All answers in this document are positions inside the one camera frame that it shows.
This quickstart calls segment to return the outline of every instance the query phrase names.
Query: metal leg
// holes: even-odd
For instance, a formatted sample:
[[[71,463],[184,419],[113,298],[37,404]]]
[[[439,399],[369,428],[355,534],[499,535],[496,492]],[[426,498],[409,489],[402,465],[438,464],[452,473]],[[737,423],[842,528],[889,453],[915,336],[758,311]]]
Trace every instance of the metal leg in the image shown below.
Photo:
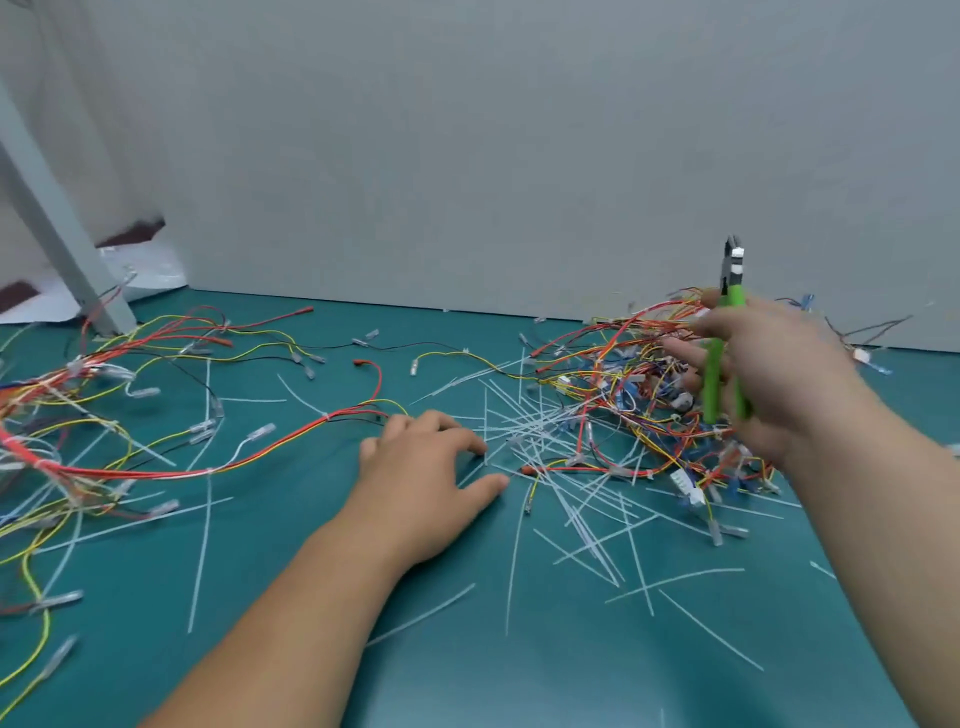
[[[81,311],[85,314],[96,309],[101,296],[108,298],[118,281],[93,247],[2,81],[0,184]],[[93,326],[103,335],[128,333],[136,326],[136,320],[121,295],[103,307]]]

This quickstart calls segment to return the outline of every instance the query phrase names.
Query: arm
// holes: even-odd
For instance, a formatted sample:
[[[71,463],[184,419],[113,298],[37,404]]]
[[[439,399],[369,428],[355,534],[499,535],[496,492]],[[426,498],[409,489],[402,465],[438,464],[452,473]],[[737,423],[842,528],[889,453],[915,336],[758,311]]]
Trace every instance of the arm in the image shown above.
[[[436,556],[506,487],[455,485],[487,446],[439,412],[396,416],[361,444],[343,510],[310,536],[223,641],[142,728],[337,726],[364,645],[399,578]]]
[[[737,435],[790,479],[914,718],[960,725],[960,467],[799,312],[752,301],[694,330],[728,341],[728,373],[756,411],[733,423]],[[694,367],[706,356],[679,340],[664,348]],[[699,376],[685,383],[697,390]]]

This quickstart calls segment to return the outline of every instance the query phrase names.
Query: white wall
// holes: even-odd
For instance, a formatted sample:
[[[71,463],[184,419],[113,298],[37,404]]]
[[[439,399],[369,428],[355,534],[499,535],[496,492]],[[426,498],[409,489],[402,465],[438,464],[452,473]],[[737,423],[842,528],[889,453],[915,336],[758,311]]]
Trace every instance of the white wall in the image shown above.
[[[960,349],[953,0],[50,7],[193,285],[619,314],[736,231],[749,287]]]
[[[0,79],[94,241],[156,215],[131,194],[87,112],[56,34],[42,17],[0,1]],[[46,265],[46,256],[0,187],[0,286]]]

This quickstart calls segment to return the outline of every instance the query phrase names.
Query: wire cutters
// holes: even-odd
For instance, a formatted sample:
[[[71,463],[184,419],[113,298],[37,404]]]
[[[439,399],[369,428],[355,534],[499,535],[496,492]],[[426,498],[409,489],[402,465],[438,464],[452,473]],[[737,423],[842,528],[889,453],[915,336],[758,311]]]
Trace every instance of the wire cutters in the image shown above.
[[[723,266],[720,270],[720,301],[717,305],[746,305],[743,291],[743,247],[736,235],[727,238],[723,248]],[[723,339],[707,342],[707,366],[704,368],[704,422],[715,425],[720,415],[720,370],[724,352]],[[736,415],[746,420],[753,412],[750,402],[740,392],[739,382],[733,383]]]

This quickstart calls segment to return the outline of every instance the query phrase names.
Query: teal work surface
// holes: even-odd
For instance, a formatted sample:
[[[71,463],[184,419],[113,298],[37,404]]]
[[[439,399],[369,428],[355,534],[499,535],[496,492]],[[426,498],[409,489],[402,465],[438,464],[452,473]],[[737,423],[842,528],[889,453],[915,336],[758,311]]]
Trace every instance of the teal work surface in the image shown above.
[[[146,321],[201,304],[217,306],[240,323],[286,313],[302,302],[183,290],[134,308]],[[379,328],[375,343],[381,347],[446,342],[497,363],[520,358],[521,330],[528,336],[553,338],[571,329],[569,322],[534,327],[529,319],[505,316],[349,303],[314,305],[312,314],[276,327],[309,346],[342,344]],[[25,332],[5,353],[13,363],[6,378],[61,366],[64,348],[69,346],[71,355],[76,351],[76,338],[75,326]],[[238,352],[246,348],[247,340],[268,341],[233,338]],[[328,411],[370,395],[375,371],[354,367],[351,360],[357,355],[382,366],[382,396],[404,405],[456,376],[483,368],[464,356],[430,356],[420,361],[418,374],[410,376],[414,355],[434,349],[424,345],[375,352],[347,346],[326,351],[327,363],[314,366],[317,376],[312,381],[282,347],[254,354],[276,354],[280,359],[214,363],[210,387],[227,400],[226,417],[198,467],[226,461],[237,444],[262,425],[275,423],[276,432],[270,436],[275,438],[317,417],[291,396],[280,376],[306,402]],[[867,373],[885,399],[935,439],[960,440],[955,418],[960,401],[956,389],[947,386],[956,378],[957,358],[919,352],[878,356],[895,370],[890,377]],[[204,362],[183,366],[204,378]],[[439,408],[476,418],[464,419],[476,429],[484,426],[486,417],[492,430],[494,418],[515,416],[514,405],[495,395],[485,380],[511,398],[523,395],[522,409],[536,406],[539,393],[529,394],[513,379],[490,375],[412,404],[411,413]],[[143,400],[111,395],[89,406],[105,418],[120,420],[144,443],[205,417],[204,390],[163,362],[145,370],[137,386],[158,386],[162,395]],[[934,389],[940,392],[937,399],[927,395]],[[81,641],[54,676],[10,714],[10,726],[134,725],[225,635],[303,539],[337,512],[356,476],[358,443],[377,432],[375,425],[357,421],[324,425],[249,466],[214,476],[210,493],[203,477],[139,483],[131,496],[145,497],[144,507],[170,497],[177,497],[182,509],[204,506],[208,495],[213,501],[232,499],[216,502],[208,513],[200,507],[76,544],[54,593],[83,589],[84,600],[53,613],[49,643],[37,663],[2,688],[3,704],[20,693],[68,635],[76,633]],[[64,459],[79,454],[95,434],[93,428],[71,432]],[[119,446],[120,441],[109,436],[80,464],[100,467],[120,454]],[[200,449],[177,449],[169,457],[181,470]],[[520,462],[509,450],[500,451],[492,462],[517,468]],[[464,473],[472,467],[471,462],[462,464]],[[648,486],[667,487],[665,478],[613,487],[685,522],[674,499]],[[17,486],[16,492],[4,496],[5,510],[24,498],[28,491],[18,489],[25,487]],[[607,599],[639,585],[629,539],[620,536],[606,542],[625,579],[619,589],[573,561],[554,565],[559,551],[542,536],[566,550],[581,541],[572,528],[564,528],[561,505],[548,493],[538,494],[532,514],[522,518],[527,487],[526,480],[515,477],[502,498],[452,548],[400,583],[374,635],[430,610],[470,584],[476,586],[438,614],[367,649],[346,725],[913,725],[837,582],[811,567],[813,561],[829,569],[802,509],[755,498],[739,502],[738,507],[767,515],[724,512],[726,522],[749,527],[751,537],[728,538],[719,548],[708,537],[665,519],[638,527],[634,542],[647,584],[701,570],[743,571],[665,584],[662,589],[669,598],[652,589],[649,604],[644,594],[608,604]],[[783,500],[796,502],[788,491]],[[617,528],[592,511],[585,514],[597,536]],[[80,533],[85,536],[117,524],[108,517],[87,518]],[[72,527],[71,522],[48,545],[69,541]],[[4,555],[22,547],[14,539],[4,541]],[[34,557],[32,566],[41,585],[66,552],[56,548]],[[583,555],[588,566],[597,563]],[[203,569],[198,575],[199,564]],[[16,564],[4,569],[5,601],[25,597]],[[691,615],[742,656],[714,639]],[[7,674],[35,648],[40,620],[5,618],[0,629],[0,674]]]

